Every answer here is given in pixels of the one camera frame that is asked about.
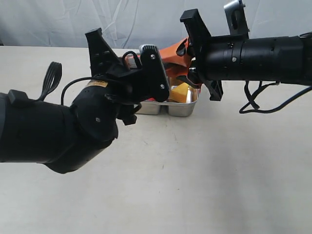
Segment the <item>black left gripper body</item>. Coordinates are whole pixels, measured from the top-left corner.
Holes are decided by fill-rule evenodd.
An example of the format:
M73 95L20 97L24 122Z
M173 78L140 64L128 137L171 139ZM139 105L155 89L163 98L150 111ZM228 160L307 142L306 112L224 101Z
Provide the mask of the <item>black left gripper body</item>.
M102 37L102 29L93 29L85 34L92 79L88 87L99 87L100 95L116 109L116 117L124 125L132 125L137 121L136 112L141 104L133 99L134 85L129 80L130 69L115 54Z

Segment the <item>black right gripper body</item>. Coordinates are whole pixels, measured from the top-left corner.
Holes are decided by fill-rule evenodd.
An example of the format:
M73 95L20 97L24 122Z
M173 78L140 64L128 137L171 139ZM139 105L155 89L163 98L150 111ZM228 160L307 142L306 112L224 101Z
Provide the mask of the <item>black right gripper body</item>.
M184 24L187 33L187 43L183 52L189 55L190 65L188 73L179 79L195 89L200 89L204 84L210 93L211 101L220 101L223 96L222 79L208 75L208 56L216 52L216 46L225 44L225 48L232 48L234 43L241 39L241 35L231 30L229 35L213 37L203 22L198 9L190 9L183 12L180 22Z

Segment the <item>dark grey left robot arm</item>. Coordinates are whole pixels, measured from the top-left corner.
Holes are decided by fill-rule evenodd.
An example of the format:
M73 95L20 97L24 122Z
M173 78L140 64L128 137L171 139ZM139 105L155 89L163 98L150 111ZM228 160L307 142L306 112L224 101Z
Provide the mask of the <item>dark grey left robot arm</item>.
M148 98L141 72L125 66L101 29L89 31L86 39L91 76L70 106L45 101L60 82L58 62L49 65L37 99L18 90L1 94L2 163L38 163L59 174L70 173L118 138L117 120L135 124L141 102Z

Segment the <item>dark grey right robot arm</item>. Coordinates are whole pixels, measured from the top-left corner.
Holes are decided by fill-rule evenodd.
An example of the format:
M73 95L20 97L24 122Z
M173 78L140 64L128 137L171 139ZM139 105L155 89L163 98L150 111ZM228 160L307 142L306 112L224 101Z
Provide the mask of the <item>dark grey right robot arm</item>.
M225 14L230 34L214 37L197 9L183 12L188 37L160 51L170 75L194 88L206 85L212 101L221 100L224 80L311 85L311 37L251 39L243 5Z

